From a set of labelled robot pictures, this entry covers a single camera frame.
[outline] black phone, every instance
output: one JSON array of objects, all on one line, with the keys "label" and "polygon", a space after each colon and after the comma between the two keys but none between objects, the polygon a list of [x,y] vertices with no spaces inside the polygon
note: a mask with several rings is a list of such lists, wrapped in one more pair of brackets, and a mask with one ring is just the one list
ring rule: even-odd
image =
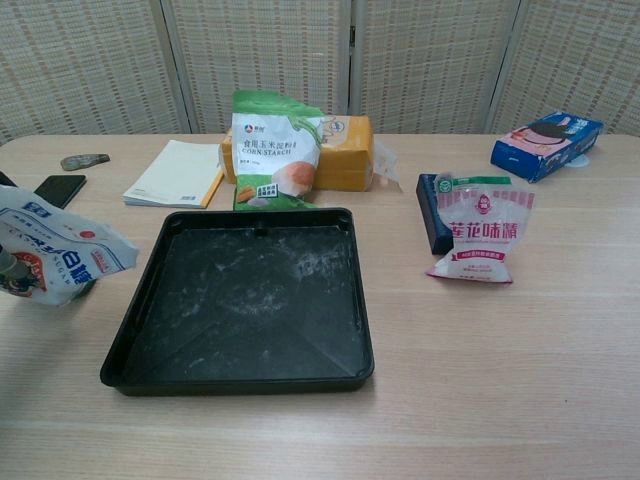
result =
[{"label": "black phone", "polygon": [[51,205],[64,208],[87,183],[84,175],[51,175],[35,189],[34,193]]},{"label": "black phone", "polygon": [[17,187],[17,185],[13,183],[13,181],[2,172],[0,172],[0,185],[5,185],[7,187]]}]

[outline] smartphone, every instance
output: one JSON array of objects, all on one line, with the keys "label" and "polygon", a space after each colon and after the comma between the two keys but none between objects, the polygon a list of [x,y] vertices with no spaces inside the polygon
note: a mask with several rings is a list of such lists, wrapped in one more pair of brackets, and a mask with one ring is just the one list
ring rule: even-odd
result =
[{"label": "smartphone", "polygon": [[35,189],[35,194],[51,205],[64,208],[87,183],[84,175],[51,175]]}]

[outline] blue cardboard box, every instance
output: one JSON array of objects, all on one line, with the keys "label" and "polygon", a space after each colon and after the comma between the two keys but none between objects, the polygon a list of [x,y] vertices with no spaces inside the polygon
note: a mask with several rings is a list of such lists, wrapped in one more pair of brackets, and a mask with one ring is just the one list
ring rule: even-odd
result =
[{"label": "blue cardboard box", "polygon": [[535,183],[589,150],[603,124],[554,112],[496,141],[491,163]]}]

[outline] pink packaging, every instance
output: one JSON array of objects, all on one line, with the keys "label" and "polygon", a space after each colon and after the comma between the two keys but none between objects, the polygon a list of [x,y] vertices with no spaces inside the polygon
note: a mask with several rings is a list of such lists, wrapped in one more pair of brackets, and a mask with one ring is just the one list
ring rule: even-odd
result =
[{"label": "pink packaging", "polygon": [[522,238],[535,195],[509,177],[438,175],[438,214],[453,249],[428,272],[434,277],[511,283],[506,254]]}]

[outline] table surface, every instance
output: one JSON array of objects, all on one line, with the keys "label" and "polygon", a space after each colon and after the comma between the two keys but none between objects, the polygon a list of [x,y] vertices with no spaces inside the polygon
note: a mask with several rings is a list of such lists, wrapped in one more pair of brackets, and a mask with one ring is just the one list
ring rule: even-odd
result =
[{"label": "table surface", "polygon": [[[45,307],[0,297],[0,478],[637,479],[640,476],[640,138],[604,135],[591,165],[536,185],[512,285],[425,275],[420,172],[498,172],[492,135],[380,135],[399,186],[318,192],[354,213],[376,371],[360,391],[126,397],[100,366],[165,208],[121,194],[176,138],[34,136],[0,148],[0,170],[35,188],[78,153],[69,211],[140,247],[138,267],[88,297]],[[209,206],[228,210],[224,183]]]}]

